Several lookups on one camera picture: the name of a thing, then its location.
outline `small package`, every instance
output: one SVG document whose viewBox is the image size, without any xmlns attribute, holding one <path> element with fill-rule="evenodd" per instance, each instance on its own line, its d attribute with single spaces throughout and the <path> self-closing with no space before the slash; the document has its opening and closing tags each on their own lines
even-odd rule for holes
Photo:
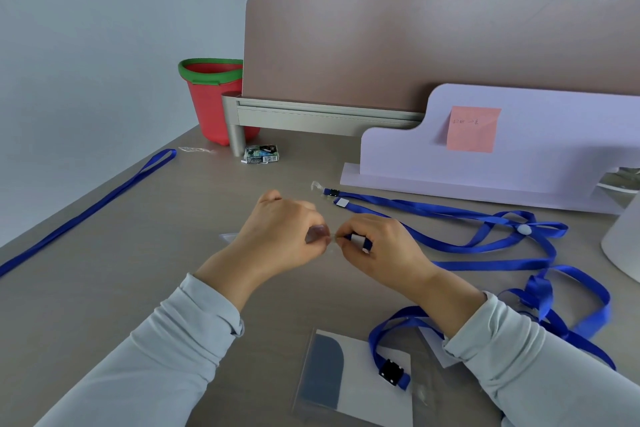
<svg viewBox="0 0 640 427">
<path fill-rule="evenodd" d="M 244 149 L 243 162 L 246 164 L 268 164 L 278 162 L 278 148 L 275 145 L 250 145 Z"/>
</svg>

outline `blue lanyard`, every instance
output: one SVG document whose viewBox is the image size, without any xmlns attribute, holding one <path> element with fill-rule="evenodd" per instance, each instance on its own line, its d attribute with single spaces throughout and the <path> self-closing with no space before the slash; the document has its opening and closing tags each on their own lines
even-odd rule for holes
<svg viewBox="0 0 640 427">
<path fill-rule="evenodd" d="M 437 266 L 450 271 L 515 271 L 515 270 L 538 270 L 539 272 L 532 275 L 527 280 L 524 289 L 508 289 L 507 291 L 515 294 L 520 302 L 530 308 L 538 310 L 538 317 L 533 318 L 540 323 L 547 331 L 561 337 L 565 341 L 571 343 L 581 350 L 587 351 L 597 358 L 607 363 L 611 368 L 616 366 L 612 359 L 595 344 L 589 341 L 602 327 L 604 327 L 611 316 L 611 294 L 609 291 L 593 277 L 590 277 L 581 270 L 567 266 L 554 265 L 557 257 L 556 248 L 551 244 L 549 239 L 563 237 L 568 227 L 564 223 L 555 221 L 537 221 L 536 216 L 527 211 L 502 211 L 494 215 L 488 215 L 476 211 L 462 210 L 459 208 L 451 208 L 449 206 L 440 206 L 438 204 L 414 203 L 412 201 L 404 201 L 402 199 L 387 199 L 385 197 L 370 196 L 368 194 L 355 194 L 352 192 L 342 192 L 337 189 L 324 189 L 324 194 L 334 196 L 336 199 L 334 204 L 346 208 L 354 213 L 369 213 L 377 216 L 388 218 L 387 215 L 373 211 L 359 204 L 351 203 L 347 198 L 359 199 L 367 203 L 377 204 L 395 208 L 404 212 L 416 214 L 418 216 L 426 216 L 429 218 L 448 218 L 448 219 L 465 219 L 481 221 L 482 225 L 477 230 L 474 237 L 466 245 L 452 245 L 434 238 L 428 237 L 417 230 L 404 225 L 411 236 L 419 243 L 426 245 L 434 250 L 449 253 L 483 253 L 501 250 L 510 246 L 517 245 L 525 237 L 530 237 L 542 248 L 547 258 L 544 259 L 518 259 L 503 261 L 451 261 L 451 262 L 434 262 Z M 505 216 L 513 214 L 522 221 L 514 221 L 505 218 Z M 492 243 L 480 245 L 495 225 L 501 225 L 513 229 L 513 233 L 506 238 L 496 240 Z M 364 248 L 371 249 L 371 242 L 366 240 Z M 571 330 L 566 326 L 560 316 L 552 309 L 554 302 L 553 287 L 547 278 L 548 271 L 557 271 L 564 273 L 574 280 L 580 282 L 588 290 L 594 293 L 602 302 L 602 307 L 596 312 L 583 318 Z M 380 339 L 384 337 L 390 330 L 397 327 L 428 327 L 434 329 L 438 335 L 444 338 L 442 333 L 437 331 L 425 323 L 422 319 L 427 318 L 424 310 L 418 308 L 405 308 L 398 311 L 391 318 L 387 319 L 380 325 L 376 326 L 369 335 L 369 345 L 371 352 L 380 372 L 380 375 L 394 385 L 398 385 L 403 389 L 409 384 L 409 376 L 404 373 L 402 368 L 395 363 L 382 358 L 376 349 Z M 404 319 L 399 323 L 387 327 L 389 321 L 396 319 Z"/>
<path fill-rule="evenodd" d="M 17 257 L 13 257 L 11 260 L 4 262 L 4 264 L 0 265 L 0 277 L 9 273 L 11 270 L 15 269 L 18 265 L 24 263 L 28 259 L 30 259 L 33 255 L 42 250 L 45 246 L 51 243 L 53 240 L 61 237 L 69 230 L 74 228 L 75 226 L 82 223 L 84 220 L 89 218 L 92 214 L 96 213 L 98 210 L 104 208 L 107 204 L 111 203 L 116 197 L 120 196 L 126 190 L 134 187 L 141 180 L 146 178 L 147 176 L 156 172 L 160 167 L 164 164 L 172 160 L 176 156 L 175 149 L 164 149 L 158 152 L 155 156 L 149 159 L 148 163 L 142 166 L 142 169 L 136 173 L 131 179 L 129 179 L 124 184 L 118 186 L 116 189 L 112 190 L 109 194 L 103 197 L 96 204 L 86 209 L 82 213 L 80 213 L 75 218 L 67 221 L 64 225 L 61 225 L 54 231 L 52 231 L 49 235 L 45 236 L 42 240 L 36 243 L 36 245 L 32 246 L 25 252 L 20 253 Z"/>
</svg>

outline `red bucket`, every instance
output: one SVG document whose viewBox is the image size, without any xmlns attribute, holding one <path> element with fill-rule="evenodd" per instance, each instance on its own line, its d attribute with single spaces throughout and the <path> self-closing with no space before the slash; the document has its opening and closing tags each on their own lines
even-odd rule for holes
<svg viewBox="0 0 640 427">
<path fill-rule="evenodd" d="M 202 135 L 220 145 L 229 145 L 222 95 L 242 91 L 242 68 L 242 59 L 185 59 L 178 65 L 189 85 Z M 244 138 L 249 141 L 259 132 L 258 127 L 244 127 Z"/>
</svg>

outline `black buckle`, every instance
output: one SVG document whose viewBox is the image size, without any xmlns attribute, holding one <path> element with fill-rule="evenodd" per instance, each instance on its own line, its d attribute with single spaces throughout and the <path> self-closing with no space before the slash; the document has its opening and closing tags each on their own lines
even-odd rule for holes
<svg viewBox="0 0 640 427">
<path fill-rule="evenodd" d="M 393 363 L 393 361 L 387 360 L 378 371 L 378 374 L 393 386 L 396 386 L 404 375 L 404 369 Z"/>
</svg>

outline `desk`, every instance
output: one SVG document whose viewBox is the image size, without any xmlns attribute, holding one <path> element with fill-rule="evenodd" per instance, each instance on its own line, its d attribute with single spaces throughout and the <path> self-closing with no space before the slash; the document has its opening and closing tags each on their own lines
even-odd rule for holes
<svg viewBox="0 0 640 427">
<path fill-rule="evenodd" d="M 348 219 L 347 210 L 312 194 L 310 184 L 317 180 L 339 187 L 342 164 L 358 162 L 359 139 L 263 130 L 259 142 L 277 144 L 282 160 L 245 165 L 228 148 L 215 147 L 215 155 L 179 151 L 170 164 L 0 280 L 1 425 L 33 425 L 169 296 L 187 272 L 224 246 L 218 235 L 238 231 L 267 188 L 315 202 L 332 229 Z M 198 128 L 169 145 L 214 148 Z M 1 248 L 0 262 L 97 201 L 141 164 Z M 402 196 L 384 191 L 375 194 Z M 405 198 L 489 213 L 505 209 L 500 204 L 439 197 Z M 614 217 L 532 211 L 540 220 L 570 226 L 566 237 L 554 241 L 559 263 L 579 267 L 611 291 L 612 323 L 595 343 L 612 356 L 623 375 L 640 382 L 640 284 L 611 265 L 599 245 Z M 464 243 L 474 229 L 473 225 L 402 213 L 394 216 L 453 243 Z M 426 253 L 434 260 L 455 258 L 433 250 Z M 535 244 L 525 241 L 492 256 L 508 259 L 540 253 Z M 461 273 L 492 292 L 523 287 L 528 275 Z M 593 298 L 570 280 L 553 280 L 556 309 L 568 322 L 595 307 Z M 272 279 L 246 305 L 246 334 L 229 350 L 189 425 L 304 425 L 291 415 L 291 408 L 312 330 L 366 339 L 373 326 L 407 304 L 399 294 L 352 268 L 339 250 Z M 417 331 L 398 331 L 385 341 L 387 346 L 411 353 L 414 365 L 423 361 L 429 365 Z M 415 381 L 430 388 L 432 407 L 427 411 L 436 422 L 433 425 L 499 424 L 497 409 L 468 375 L 464 370 L 443 375 L 433 363 L 416 373 Z"/>
</svg>

